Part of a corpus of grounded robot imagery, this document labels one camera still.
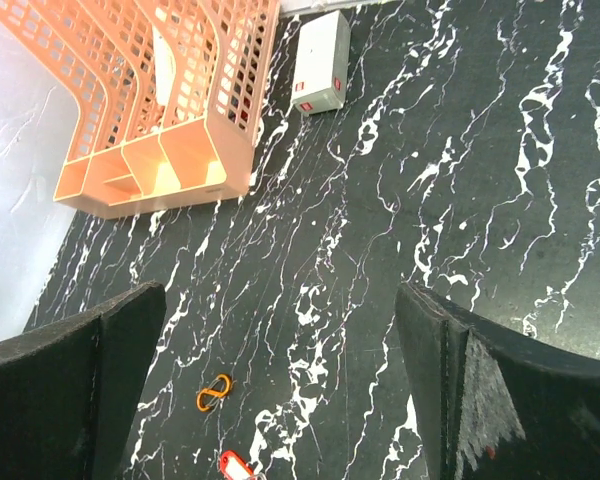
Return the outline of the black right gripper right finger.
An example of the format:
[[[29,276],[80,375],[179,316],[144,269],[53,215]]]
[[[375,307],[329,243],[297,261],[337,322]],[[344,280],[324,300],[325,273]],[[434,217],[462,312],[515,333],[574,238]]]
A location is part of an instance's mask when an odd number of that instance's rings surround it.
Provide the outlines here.
[[[432,479],[600,479],[600,360],[413,284],[395,320]]]

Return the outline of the orange S-shaped carabiner keyring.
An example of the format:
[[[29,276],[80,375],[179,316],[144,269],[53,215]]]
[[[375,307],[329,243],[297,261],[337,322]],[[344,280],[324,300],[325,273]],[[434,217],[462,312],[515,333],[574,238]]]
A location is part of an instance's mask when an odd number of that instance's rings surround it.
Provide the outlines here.
[[[201,412],[209,412],[232,390],[233,380],[227,374],[218,374],[206,387],[202,388],[196,397],[196,406]]]

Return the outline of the red key tag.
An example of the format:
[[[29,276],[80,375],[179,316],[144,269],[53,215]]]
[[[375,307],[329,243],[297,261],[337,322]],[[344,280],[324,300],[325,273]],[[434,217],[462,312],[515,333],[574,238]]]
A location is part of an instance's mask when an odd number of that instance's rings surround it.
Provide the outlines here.
[[[261,479],[252,469],[232,450],[220,455],[219,470],[225,480],[257,480]]]

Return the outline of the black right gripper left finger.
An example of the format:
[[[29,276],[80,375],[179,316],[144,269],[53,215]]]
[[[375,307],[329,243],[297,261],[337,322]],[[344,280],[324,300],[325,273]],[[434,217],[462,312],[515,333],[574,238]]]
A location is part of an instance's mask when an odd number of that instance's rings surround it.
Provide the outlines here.
[[[165,315],[146,282],[0,342],[0,479],[115,478]]]

